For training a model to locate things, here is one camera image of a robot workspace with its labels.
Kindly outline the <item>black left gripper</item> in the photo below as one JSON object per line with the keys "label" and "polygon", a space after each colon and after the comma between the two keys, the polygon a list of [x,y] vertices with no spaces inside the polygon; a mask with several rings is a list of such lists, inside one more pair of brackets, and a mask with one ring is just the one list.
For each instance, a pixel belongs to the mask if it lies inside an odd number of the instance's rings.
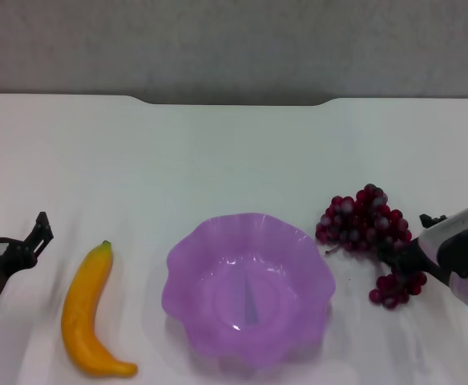
{"label": "black left gripper", "polygon": [[34,228],[24,241],[0,237],[0,296],[12,275],[36,266],[53,238],[46,212],[38,214]]}

